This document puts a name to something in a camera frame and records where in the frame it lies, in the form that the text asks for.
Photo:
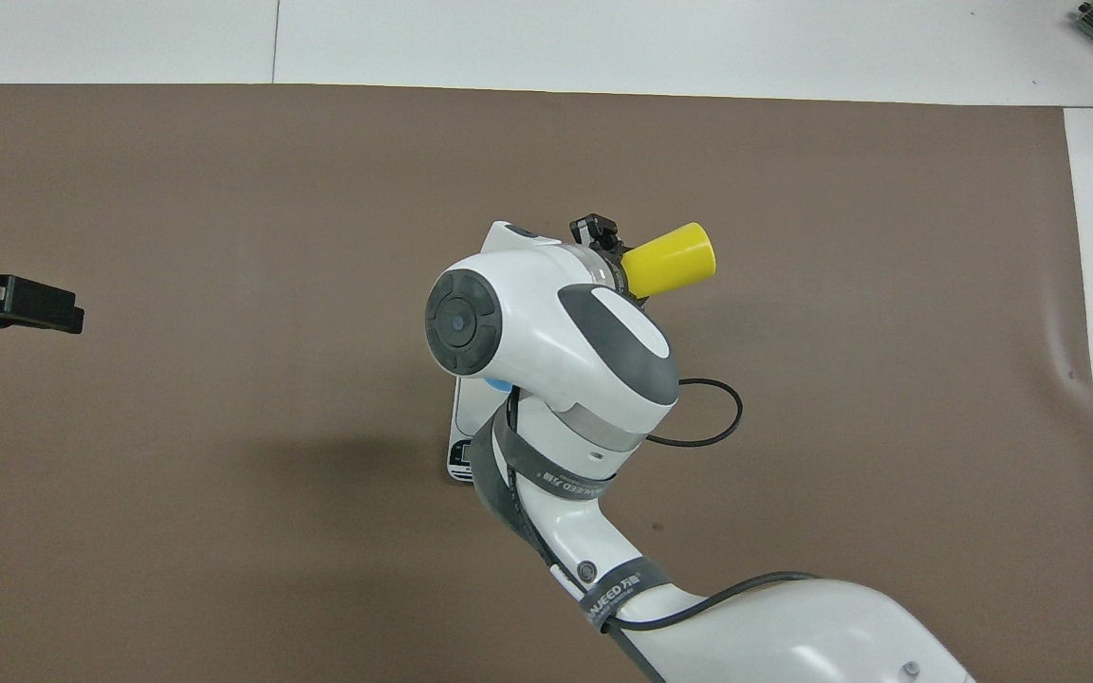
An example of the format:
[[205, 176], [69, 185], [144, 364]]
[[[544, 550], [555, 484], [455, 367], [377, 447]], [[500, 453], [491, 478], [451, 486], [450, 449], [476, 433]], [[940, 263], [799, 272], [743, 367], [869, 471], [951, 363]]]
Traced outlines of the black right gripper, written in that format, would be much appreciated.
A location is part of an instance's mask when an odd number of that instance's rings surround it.
[[628, 247], [622, 247], [619, 238], [616, 221], [598, 213], [589, 213], [581, 219], [571, 221], [571, 234], [574, 242], [581, 247], [603, 251], [603, 259], [610, 268], [613, 282], [619, 294], [630, 297], [634, 306], [646, 306], [649, 297], [637, 297], [632, 288], [628, 271], [623, 264]]

